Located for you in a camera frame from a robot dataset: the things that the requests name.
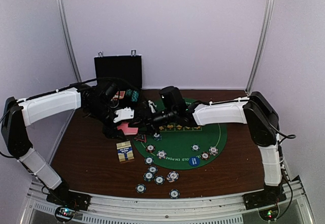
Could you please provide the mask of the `red-backed card deck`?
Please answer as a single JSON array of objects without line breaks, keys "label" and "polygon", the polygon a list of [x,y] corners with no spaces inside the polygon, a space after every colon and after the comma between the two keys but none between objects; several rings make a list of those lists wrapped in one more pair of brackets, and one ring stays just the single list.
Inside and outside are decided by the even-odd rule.
[{"label": "red-backed card deck", "polygon": [[138,133],[138,128],[137,127],[130,127],[128,125],[128,122],[122,122],[118,127],[118,130],[122,130],[124,135],[129,136],[129,135],[136,135]]}]

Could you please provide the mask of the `black orange chips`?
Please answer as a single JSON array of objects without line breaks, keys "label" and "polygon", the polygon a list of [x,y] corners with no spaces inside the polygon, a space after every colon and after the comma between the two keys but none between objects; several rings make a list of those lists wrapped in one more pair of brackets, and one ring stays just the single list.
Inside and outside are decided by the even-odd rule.
[{"label": "black orange chips", "polygon": [[207,161],[210,158],[210,154],[207,152],[202,152],[201,159]]},{"label": "black orange chips", "polygon": [[146,146],[146,151],[148,153],[153,153],[155,151],[155,146],[154,145],[147,145]]}]

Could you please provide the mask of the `blue tan chips mat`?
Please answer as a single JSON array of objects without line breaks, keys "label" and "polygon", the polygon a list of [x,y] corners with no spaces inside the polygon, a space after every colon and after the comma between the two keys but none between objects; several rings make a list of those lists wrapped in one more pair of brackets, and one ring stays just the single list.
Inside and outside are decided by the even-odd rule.
[{"label": "blue tan chips mat", "polygon": [[156,154],[159,159],[166,159],[167,153],[164,150],[159,150]]}]

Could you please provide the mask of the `blue tan chip stack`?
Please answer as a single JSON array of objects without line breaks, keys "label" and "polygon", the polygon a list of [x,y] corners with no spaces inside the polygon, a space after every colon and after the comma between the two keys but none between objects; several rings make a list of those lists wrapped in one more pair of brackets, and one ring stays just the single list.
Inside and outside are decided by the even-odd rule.
[{"label": "blue tan chip stack", "polygon": [[178,172],[176,172],[176,171],[170,171],[169,173],[168,173],[168,175],[167,175],[167,181],[169,182],[169,183],[171,183],[171,182],[175,182],[175,181],[177,181],[179,179],[179,174],[178,174]]}]

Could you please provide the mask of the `blue small blind button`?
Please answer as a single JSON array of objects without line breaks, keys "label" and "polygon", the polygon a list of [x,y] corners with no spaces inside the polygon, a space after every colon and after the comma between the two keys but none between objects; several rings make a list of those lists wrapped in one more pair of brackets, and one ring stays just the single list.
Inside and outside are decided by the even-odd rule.
[{"label": "blue small blind button", "polygon": [[201,162],[200,158],[196,157],[196,156],[190,157],[189,160],[188,160],[189,165],[192,166],[192,167],[199,166],[200,162]]}]

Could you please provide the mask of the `blue tan chips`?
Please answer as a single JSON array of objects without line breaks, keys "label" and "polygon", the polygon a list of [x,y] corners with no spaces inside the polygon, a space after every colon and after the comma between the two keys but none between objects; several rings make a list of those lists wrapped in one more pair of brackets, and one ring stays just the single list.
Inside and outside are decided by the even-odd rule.
[{"label": "blue tan chips", "polygon": [[209,154],[212,156],[217,156],[218,155],[218,148],[215,146],[211,146],[209,148]]}]

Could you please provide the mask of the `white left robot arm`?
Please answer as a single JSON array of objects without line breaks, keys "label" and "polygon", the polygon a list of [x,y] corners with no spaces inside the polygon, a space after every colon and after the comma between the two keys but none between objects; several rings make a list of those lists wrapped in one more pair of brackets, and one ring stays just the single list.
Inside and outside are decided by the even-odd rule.
[{"label": "white left robot arm", "polygon": [[79,83],[30,98],[17,100],[10,97],[6,100],[1,133],[10,157],[31,171],[63,206],[73,201],[69,185],[35,150],[26,129],[54,115],[84,109],[115,131],[120,122],[134,117],[134,110],[129,106],[121,109],[112,107],[111,101],[116,93],[114,83],[105,89]]}]

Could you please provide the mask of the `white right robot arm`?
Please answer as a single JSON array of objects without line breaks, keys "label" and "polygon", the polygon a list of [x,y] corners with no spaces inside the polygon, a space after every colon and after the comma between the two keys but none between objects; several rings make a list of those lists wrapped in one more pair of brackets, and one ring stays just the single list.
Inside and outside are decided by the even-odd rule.
[{"label": "white right robot arm", "polygon": [[264,190],[260,199],[272,204],[282,182],[278,114],[259,92],[224,102],[187,101],[176,87],[160,91],[160,101],[135,111],[129,127],[146,140],[137,149],[165,168],[186,170],[216,159],[225,147],[228,123],[245,124],[262,156]]}]

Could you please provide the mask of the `black red triangle all-in button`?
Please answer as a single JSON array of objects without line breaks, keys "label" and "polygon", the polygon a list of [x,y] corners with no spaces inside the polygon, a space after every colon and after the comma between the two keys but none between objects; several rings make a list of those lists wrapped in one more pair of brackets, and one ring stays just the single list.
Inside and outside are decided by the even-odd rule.
[{"label": "black red triangle all-in button", "polygon": [[147,137],[144,134],[138,134],[134,137],[134,140],[141,143],[147,143]]}]

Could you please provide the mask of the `gold card deck box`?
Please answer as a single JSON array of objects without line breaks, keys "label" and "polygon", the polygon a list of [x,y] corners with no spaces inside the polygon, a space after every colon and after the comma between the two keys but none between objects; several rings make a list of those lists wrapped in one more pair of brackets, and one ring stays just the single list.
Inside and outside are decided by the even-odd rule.
[{"label": "gold card deck box", "polygon": [[134,159],[134,153],[131,141],[124,141],[116,144],[119,162],[131,161]]}]

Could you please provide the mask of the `teal chip row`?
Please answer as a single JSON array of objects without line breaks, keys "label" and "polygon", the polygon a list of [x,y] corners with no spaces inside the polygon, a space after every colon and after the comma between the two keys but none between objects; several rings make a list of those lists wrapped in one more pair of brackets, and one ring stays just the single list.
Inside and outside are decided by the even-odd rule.
[{"label": "teal chip row", "polygon": [[139,96],[140,96],[139,92],[133,90],[132,94],[131,94],[131,102],[132,103],[137,103],[139,101]]}]

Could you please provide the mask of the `boxed card deck in case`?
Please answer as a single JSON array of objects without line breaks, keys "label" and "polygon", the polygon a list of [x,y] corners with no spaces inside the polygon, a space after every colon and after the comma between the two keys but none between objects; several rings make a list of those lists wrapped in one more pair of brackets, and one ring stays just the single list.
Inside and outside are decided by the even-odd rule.
[{"label": "boxed card deck in case", "polygon": [[124,96],[125,96],[125,91],[118,91],[118,92],[114,95],[113,99],[114,99],[114,100],[121,100],[121,99],[124,98]]}]

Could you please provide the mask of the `green round poker mat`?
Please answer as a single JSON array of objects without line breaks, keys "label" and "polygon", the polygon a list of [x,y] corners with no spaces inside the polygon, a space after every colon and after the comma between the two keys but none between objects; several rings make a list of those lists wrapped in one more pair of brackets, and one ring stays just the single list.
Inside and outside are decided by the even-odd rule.
[{"label": "green round poker mat", "polygon": [[[152,157],[154,164],[163,168],[172,170],[189,170],[202,167],[213,162],[221,155],[222,150],[227,142],[227,127],[225,124],[209,124],[198,127],[182,127],[178,124],[171,123],[160,128],[162,139],[156,141],[151,135],[146,135],[147,143],[141,143],[134,140],[134,148],[144,157]],[[191,146],[198,144],[199,151],[192,151]],[[154,145],[155,151],[148,153],[147,145]],[[201,159],[202,152],[209,153],[209,148],[215,146],[218,148],[218,155],[212,156],[205,161]],[[166,159],[159,159],[156,154],[159,150],[164,150],[167,153]],[[192,167],[188,160],[190,157],[199,157],[200,165]]]}]

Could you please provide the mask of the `black poker set case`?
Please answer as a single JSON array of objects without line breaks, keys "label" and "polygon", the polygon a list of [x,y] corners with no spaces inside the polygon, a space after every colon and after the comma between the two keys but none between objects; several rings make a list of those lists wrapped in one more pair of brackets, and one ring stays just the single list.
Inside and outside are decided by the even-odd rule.
[{"label": "black poker set case", "polygon": [[[141,93],[143,85],[141,55],[97,56],[94,58],[94,67],[97,84],[100,88],[107,86],[110,82],[107,78],[111,78],[117,85],[118,91],[132,89]],[[119,100],[118,106],[134,109],[138,102],[132,103],[131,97],[124,96]]]}]

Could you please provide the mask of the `aluminium front rail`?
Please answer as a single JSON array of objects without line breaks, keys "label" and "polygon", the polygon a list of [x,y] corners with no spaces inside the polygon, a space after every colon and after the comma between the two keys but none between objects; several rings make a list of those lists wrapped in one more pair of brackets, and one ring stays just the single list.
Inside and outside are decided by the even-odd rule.
[{"label": "aluminium front rail", "polygon": [[[269,223],[316,223],[301,181],[290,183],[292,202],[286,213]],[[46,201],[42,185],[32,180],[18,223],[59,223],[57,205]],[[90,195],[87,211],[76,212],[68,223],[268,223],[259,211],[248,210],[243,195],[183,199],[137,199]]]}]

